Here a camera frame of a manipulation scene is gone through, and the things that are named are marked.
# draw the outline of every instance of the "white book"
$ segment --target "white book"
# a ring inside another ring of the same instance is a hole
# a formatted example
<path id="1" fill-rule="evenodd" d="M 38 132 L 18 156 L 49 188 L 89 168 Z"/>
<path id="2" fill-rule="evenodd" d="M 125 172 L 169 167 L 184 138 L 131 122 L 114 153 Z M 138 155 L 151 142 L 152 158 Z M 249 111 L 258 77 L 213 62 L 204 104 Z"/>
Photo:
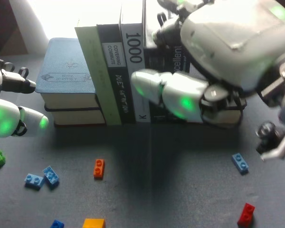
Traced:
<path id="1" fill-rule="evenodd" d="M 129 77 L 134 71 L 145 68 L 143 54 L 143 1 L 123 0 L 121 13 L 121 33 Z M 131 83 L 135 119 L 137 122 L 149 123 L 149 101 L 143 98 Z"/>

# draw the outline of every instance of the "row of books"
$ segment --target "row of books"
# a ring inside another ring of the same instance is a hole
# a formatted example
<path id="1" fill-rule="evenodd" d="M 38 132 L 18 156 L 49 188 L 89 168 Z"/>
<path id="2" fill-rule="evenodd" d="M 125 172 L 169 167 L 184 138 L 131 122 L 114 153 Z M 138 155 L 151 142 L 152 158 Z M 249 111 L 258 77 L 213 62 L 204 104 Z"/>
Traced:
<path id="1" fill-rule="evenodd" d="M 159 49 L 152 40 L 161 12 L 172 16 L 155 0 L 110 1 L 105 15 L 94 10 L 79 19 L 78 39 L 50 40 L 36 91 L 57 126 L 183 121 L 131 84 L 131 74 L 142 68 L 189 72 L 181 46 Z"/>

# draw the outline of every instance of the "dark tabletop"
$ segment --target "dark tabletop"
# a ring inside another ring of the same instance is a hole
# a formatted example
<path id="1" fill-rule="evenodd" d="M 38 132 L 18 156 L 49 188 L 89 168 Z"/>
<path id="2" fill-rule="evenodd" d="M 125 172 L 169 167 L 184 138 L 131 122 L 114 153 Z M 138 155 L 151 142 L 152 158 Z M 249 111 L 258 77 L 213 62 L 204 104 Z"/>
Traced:
<path id="1" fill-rule="evenodd" d="M 38 56 L 3 57 L 36 80 Z M 6 99 L 46 113 L 40 94 L 3 93 Z M 255 129 L 278 123 L 278 110 L 248 100 L 238 129 L 202 125 L 129 125 L 55 129 L 33 138 L 0 139 L 0 228 L 81 228 L 85 218 L 104 218 L 107 228 L 236 228 L 244 204 L 256 207 L 255 228 L 285 228 L 285 160 L 262 162 Z M 241 176 L 231 155 L 241 153 Z M 93 178 L 95 159 L 105 160 L 104 179 Z M 51 165 L 60 185 L 24 187 L 28 173 Z"/>

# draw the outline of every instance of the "red lego brick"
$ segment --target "red lego brick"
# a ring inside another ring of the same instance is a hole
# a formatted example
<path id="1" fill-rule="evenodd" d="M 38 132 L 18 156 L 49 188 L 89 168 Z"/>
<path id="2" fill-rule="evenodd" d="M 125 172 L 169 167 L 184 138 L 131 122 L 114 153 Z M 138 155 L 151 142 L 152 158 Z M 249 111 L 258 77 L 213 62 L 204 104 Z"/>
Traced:
<path id="1" fill-rule="evenodd" d="M 102 179 L 104 177 L 105 161 L 103 159 L 96 159 L 94 167 L 94 179 Z"/>
<path id="2" fill-rule="evenodd" d="M 255 207 L 250 205 L 249 203 L 246 203 L 242 212 L 241 217 L 239 218 L 237 224 L 240 227 L 247 228 L 250 226 L 252 222 L 252 216 L 253 216 L 253 211 L 255 210 Z"/>

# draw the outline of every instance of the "blue lego brick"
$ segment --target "blue lego brick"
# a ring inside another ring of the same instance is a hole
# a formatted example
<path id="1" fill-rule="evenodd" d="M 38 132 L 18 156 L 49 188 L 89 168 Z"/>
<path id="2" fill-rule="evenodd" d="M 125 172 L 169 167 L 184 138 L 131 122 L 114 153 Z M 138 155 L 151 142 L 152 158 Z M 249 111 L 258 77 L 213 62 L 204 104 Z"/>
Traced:
<path id="1" fill-rule="evenodd" d="M 62 222 L 60 222 L 58 220 L 54 220 L 54 222 L 50 228 L 63 228 L 63 227 L 65 227 L 65 225 Z"/>
<path id="2" fill-rule="evenodd" d="M 30 186 L 36 189 L 40 189 L 44 184 L 44 179 L 43 177 L 36 176 L 36 175 L 29 173 L 27 177 L 25 178 L 24 182 L 26 183 L 25 185 L 27 187 Z"/>
<path id="3" fill-rule="evenodd" d="M 47 178 L 49 184 L 51 186 L 54 186 L 56 184 L 58 184 L 59 182 L 59 177 L 57 176 L 57 174 L 54 172 L 54 170 L 52 169 L 52 167 L 48 166 L 47 168 L 45 168 L 43 170 L 45 177 Z"/>
<path id="4" fill-rule="evenodd" d="M 248 172 L 248 164 L 245 162 L 245 160 L 243 159 L 242 155 L 240 153 L 237 153 L 235 155 L 232 156 L 232 161 L 234 163 L 234 165 L 236 166 L 237 170 L 241 173 L 241 174 L 245 174 Z"/>

